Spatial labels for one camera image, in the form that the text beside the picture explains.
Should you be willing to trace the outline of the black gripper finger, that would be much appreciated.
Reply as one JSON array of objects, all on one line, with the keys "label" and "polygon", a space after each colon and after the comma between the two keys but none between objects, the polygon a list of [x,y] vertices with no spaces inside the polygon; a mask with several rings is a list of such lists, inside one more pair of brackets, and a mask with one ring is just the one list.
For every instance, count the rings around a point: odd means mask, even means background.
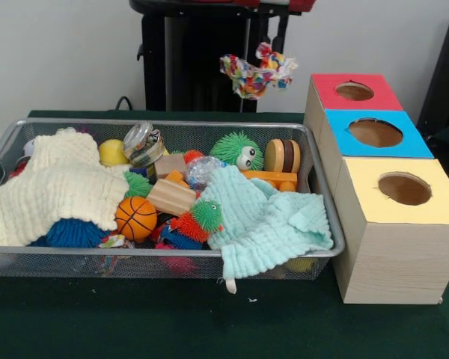
[{"label": "black gripper finger", "polygon": [[270,46],[272,46],[272,38],[273,38],[272,21],[274,17],[275,17],[274,13],[269,13],[266,15],[266,20],[264,21],[264,41],[267,42]]},{"label": "black gripper finger", "polygon": [[280,15],[279,22],[278,22],[278,51],[283,52],[284,51],[284,41],[287,31],[287,25],[288,25],[289,16],[286,15]]}]

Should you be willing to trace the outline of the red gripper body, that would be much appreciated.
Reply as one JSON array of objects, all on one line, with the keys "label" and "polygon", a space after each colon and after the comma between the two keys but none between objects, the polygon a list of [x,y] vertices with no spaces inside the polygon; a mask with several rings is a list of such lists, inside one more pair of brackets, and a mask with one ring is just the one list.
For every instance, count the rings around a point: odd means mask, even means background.
[{"label": "red gripper body", "polygon": [[315,2],[316,0],[260,0],[261,4],[282,6],[291,13],[310,12]]}]

